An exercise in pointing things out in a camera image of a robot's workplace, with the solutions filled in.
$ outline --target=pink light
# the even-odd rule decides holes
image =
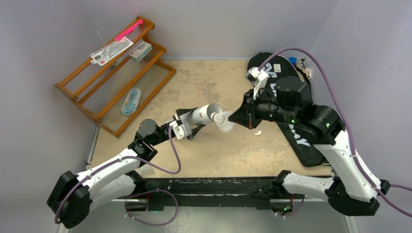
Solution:
[[[142,24],[142,23],[143,23],[143,20],[140,19],[135,25],[133,25],[132,27],[130,27],[129,29],[127,29],[126,31],[124,31],[122,34],[118,35],[118,36],[115,38],[115,40],[120,40],[120,39],[122,39],[125,35],[131,33],[131,32],[135,29],[135,27],[137,27],[139,24]]]

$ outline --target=blue cap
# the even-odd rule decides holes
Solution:
[[[289,61],[295,66],[297,59],[296,59],[296,57],[290,57]]]

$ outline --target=shuttlecock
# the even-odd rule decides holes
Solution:
[[[235,123],[229,121],[232,112],[213,113],[212,119],[222,132],[229,132],[233,129]]]

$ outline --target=gray wall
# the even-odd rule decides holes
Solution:
[[[382,179],[412,186],[412,1],[340,0],[312,49],[352,126],[356,148]],[[316,101],[333,105],[315,71]],[[388,197],[412,211],[411,193]],[[388,205],[358,219],[360,232],[410,232],[411,219]]]
[[[104,42],[137,15],[167,58],[249,58],[262,50],[310,49],[338,0],[84,0]]]
[[[53,86],[102,43],[79,0],[0,1],[0,232],[53,233],[46,200],[94,125]]]

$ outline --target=white box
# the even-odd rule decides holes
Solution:
[[[150,51],[152,50],[152,45],[142,41],[136,48],[134,48],[130,53],[129,56],[137,61],[140,62]]]

